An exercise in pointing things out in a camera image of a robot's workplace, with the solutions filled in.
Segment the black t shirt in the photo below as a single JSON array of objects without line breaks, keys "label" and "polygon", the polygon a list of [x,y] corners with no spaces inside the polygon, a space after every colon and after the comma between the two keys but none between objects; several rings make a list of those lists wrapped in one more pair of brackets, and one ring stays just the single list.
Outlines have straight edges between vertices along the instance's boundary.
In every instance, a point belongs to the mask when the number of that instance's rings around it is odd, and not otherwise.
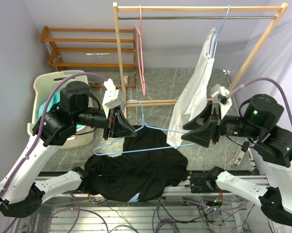
[{"label": "black t shirt", "polygon": [[188,159],[166,138],[160,130],[142,128],[136,137],[125,138],[123,154],[91,156],[79,190],[121,202],[159,198],[167,186],[178,186],[188,176]]}]

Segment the pink wire hanger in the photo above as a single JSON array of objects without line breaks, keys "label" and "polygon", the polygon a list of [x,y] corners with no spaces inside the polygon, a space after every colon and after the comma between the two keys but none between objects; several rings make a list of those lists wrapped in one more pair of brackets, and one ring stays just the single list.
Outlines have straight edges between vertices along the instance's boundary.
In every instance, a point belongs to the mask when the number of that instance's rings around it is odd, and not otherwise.
[{"label": "pink wire hanger", "polygon": [[137,23],[137,61],[140,74],[142,93],[146,95],[146,81],[144,72],[143,43],[142,43],[142,6],[139,6],[139,22]]}]

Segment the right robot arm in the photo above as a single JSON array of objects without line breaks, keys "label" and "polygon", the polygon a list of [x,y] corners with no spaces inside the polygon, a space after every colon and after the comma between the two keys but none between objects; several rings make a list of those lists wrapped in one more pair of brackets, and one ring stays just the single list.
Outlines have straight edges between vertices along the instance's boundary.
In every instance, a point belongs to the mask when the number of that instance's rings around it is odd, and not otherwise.
[{"label": "right robot arm", "polygon": [[221,136],[250,138],[254,150],[272,170],[277,187],[261,187],[214,167],[205,179],[210,192],[229,191],[259,206],[272,221],[292,227],[292,132],[277,126],[283,107],[266,94],[245,102],[243,116],[221,116],[219,105],[209,101],[205,109],[183,125],[183,140],[208,147]]}]

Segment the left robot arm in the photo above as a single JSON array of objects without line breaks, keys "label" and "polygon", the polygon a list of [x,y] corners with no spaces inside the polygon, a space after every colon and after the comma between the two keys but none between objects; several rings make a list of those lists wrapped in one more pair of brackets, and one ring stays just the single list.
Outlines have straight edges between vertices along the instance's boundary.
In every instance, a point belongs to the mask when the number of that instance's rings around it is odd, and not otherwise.
[{"label": "left robot arm", "polygon": [[120,106],[106,114],[100,107],[89,107],[89,99],[97,100],[88,84],[69,82],[60,91],[59,103],[39,118],[18,160],[23,164],[16,163],[14,168],[18,171],[9,172],[12,180],[5,177],[0,182],[0,212],[4,216],[25,218],[59,194],[74,190],[84,193],[89,189],[88,174],[80,167],[48,180],[36,180],[50,157],[77,132],[77,125],[103,129],[104,139],[137,135]]}]

